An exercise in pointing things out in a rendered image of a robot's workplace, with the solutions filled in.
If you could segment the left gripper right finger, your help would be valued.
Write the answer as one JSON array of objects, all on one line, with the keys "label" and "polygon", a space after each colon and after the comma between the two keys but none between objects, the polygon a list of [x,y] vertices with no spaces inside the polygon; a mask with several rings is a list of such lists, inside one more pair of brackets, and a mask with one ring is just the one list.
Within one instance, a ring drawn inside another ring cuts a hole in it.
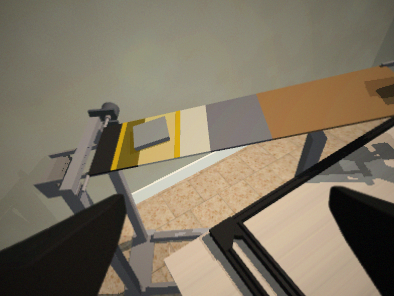
[{"label": "left gripper right finger", "polygon": [[345,241],[381,296],[394,296],[394,203],[332,186],[328,205]]}]

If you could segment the grey plate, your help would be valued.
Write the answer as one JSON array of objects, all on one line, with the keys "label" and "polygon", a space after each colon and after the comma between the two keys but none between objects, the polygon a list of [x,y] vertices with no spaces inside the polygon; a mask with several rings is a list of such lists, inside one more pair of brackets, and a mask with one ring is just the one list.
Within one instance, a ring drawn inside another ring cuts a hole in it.
[{"label": "grey plate", "polygon": [[137,151],[169,141],[165,116],[133,126],[133,138]]}]

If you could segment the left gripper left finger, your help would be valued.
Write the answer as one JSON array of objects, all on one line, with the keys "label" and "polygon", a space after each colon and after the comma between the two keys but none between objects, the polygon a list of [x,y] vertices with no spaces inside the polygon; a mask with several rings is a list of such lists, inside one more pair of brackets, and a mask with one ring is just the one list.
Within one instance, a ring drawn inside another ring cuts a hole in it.
[{"label": "left gripper left finger", "polygon": [[0,296],[98,296],[126,218],[113,194],[0,251]]}]

